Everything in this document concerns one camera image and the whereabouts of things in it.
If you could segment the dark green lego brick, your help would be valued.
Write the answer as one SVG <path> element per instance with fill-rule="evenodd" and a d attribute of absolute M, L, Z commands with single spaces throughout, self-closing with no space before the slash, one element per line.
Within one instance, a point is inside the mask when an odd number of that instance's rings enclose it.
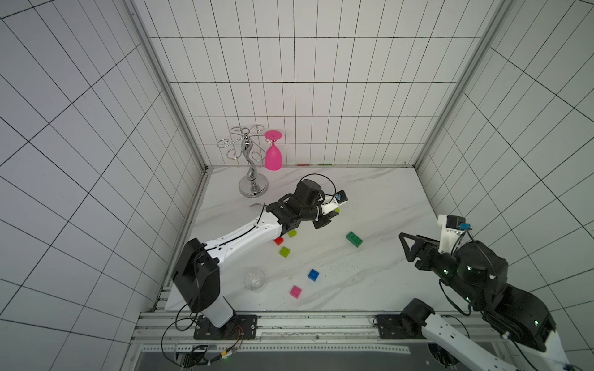
<path fill-rule="evenodd" d="M 354 247 L 360 247 L 360 245 L 363 243 L 363 240 L 361 238 L 359 238 L 359 236 L 357 236 L 354 232 L 349 232 L 346 235 L 346 239 L 354 245 Z"/>

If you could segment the blue lego brick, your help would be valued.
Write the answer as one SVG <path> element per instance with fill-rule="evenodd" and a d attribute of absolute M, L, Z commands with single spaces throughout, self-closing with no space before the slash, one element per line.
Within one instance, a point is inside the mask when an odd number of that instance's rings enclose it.
<path fill-rule="evenodd" d="M 311 281 L 314 281 L 314 282 L 316 282 L 316 281 L 317 281 L 317 279 L 318 279 L 318 277 L 319 277 L 319 275 L 320 275 L 320 273 L 319 273 L 318 271 L 316 271 L 316 270 L 312 269 L 312 270 L 309 272 L 309 274 L 308 274 L 308 278 L 309 278 Z"/>

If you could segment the pink lego brick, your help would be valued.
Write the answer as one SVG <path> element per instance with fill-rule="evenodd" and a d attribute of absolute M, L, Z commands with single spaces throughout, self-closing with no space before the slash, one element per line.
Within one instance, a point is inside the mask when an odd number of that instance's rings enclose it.
<path fill-rule="evenodd" d="M 291 295 L 293 298 L 295 298 L 295 299 L 298 299 L 298 298 L 300 297 L 300 295 L 301 295 L 301 293 L 302 293 L 302 292 L 303 292 L 303 290 L 302 290 L 300 287 L 298 287 L 298 286 L 294 285 L 294 286 L 292 287 L 292 289 L 290 290 L 289 294 L 290 294 L 290 295 Z"/>

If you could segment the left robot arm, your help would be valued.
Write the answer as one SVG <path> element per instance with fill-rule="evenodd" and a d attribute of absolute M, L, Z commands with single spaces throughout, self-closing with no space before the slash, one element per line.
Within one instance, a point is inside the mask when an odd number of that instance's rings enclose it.
<path fill-rule="evenodd" d="M 203 315 L 215 328 L 230 325 L 236 312 L 221 294 L 222 268 L 303 222 L 312 222 L 315 229 L 325 227 L 347 201 L 345 191 L 326 194 L 320 184 L 303 177 L 293 193 L 264 205 L 258 217 L 243 227 L 206 243 L 196 238 L 186 242 L 173 272 L 174 288 L 191 312 Z"/>

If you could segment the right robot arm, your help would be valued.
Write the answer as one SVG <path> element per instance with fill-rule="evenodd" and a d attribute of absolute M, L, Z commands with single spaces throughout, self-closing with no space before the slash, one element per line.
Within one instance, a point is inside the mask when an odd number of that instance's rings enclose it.
<path fill-rule="evenodd" d="M 508 284 L 508 262 L 480 241 L 471 239 L 456 253 L 439 251 L 439 242 L 400 233 L 407 261 L 431 271 L 439 284 L 454 290 L 502 338 L 512 342 L 536 370 L 574 370 L 561 344 L 555 320 L 537 296 Z M 471 339 L 448 333 L 446 322 L 430 306 L 412 300 L 402 311 L 405 328 L 432 340 L 471 369 L 503 370 Z"/>

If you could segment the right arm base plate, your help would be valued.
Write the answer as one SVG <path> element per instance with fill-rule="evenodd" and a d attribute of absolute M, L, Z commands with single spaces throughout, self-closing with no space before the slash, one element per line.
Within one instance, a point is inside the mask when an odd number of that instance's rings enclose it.
<path fill-rule="evenodd" d="M 429 324 L 429 316 L 408 315 L 376 315 L 373 319 L 380 339 L 407 340 L 424 339 L 423 329 Z"/>

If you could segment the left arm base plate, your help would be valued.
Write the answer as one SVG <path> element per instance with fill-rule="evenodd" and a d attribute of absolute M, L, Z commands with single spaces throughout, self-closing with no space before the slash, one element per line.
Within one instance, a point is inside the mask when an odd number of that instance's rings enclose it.
<path fill-rule="evenodd" d="M 195 340 L 252 340 L 256 337 L 257 329 L 257 315 L 235 314 L 220 328 L 201 315 L 198 317 L 193 338 Z"/>

